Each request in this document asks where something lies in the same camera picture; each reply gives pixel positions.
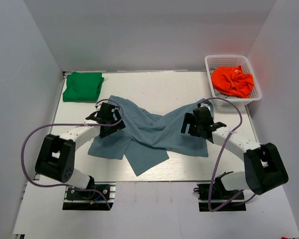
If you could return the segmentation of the blue-grey t-shirt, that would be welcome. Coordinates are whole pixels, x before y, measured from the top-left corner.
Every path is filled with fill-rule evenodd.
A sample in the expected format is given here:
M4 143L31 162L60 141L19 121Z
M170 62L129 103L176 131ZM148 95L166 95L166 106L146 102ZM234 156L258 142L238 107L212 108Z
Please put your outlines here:
M110 99L122 107L125 128L104 138L94 138L88 155L118 160L126 157L136 176L166 161L168 151L208 157L205 139L180 132L185 114L196 108L195 103L161 116L149 113L130 100L117 96Z

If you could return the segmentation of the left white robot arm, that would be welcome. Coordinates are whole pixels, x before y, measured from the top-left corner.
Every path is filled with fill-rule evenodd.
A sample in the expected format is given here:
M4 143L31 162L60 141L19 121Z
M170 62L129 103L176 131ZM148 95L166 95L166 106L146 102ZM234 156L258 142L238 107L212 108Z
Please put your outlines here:
M118 104L103 102L96 105L96 111L86 117L83 125L61 135L47 135L35 172L75 188L85 199L93 197L96 192L94 178L75 168L76 150L91 139L104 138L124 129L123 116L124 111Z

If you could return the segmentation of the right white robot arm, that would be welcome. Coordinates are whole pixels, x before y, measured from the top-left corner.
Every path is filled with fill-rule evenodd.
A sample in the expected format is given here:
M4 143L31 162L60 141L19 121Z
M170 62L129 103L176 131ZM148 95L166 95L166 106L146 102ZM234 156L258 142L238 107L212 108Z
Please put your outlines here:
M235 190L251 190L261 195L289 180L274 144L259 144L235 134L226 124L214 122L207 106L200 106L192 113L185 114L181 133L219 145L243 161L244 171L223 173L214 178L212 190L222 199L228 198Z

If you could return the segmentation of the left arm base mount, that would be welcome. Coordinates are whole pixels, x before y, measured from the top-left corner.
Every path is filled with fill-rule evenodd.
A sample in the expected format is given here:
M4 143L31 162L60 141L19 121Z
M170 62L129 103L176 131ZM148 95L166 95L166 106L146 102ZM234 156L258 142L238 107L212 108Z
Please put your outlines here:
M115 199L116 184L95 183L95 190L104 195L111 208ZM109 211L110 208L99 193L66 188L62 206L64 211Z

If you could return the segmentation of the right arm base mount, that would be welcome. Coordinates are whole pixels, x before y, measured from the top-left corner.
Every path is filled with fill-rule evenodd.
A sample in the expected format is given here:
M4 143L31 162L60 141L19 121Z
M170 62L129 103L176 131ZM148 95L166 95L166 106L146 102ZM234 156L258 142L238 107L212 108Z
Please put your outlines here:
M198 206L200 212L209 212L208 208L208 192L209 192L209 183L197 184L193 189L193 192L198 196ZM221 204L225 203L227 200L235 196L239 191L226 191L223 189L215 189L213 186L211 193L211 208L217 208ZM241 193L229 204L218 210L219 212L238 212L246 211L246 206L243 203L245 201L244 193Z

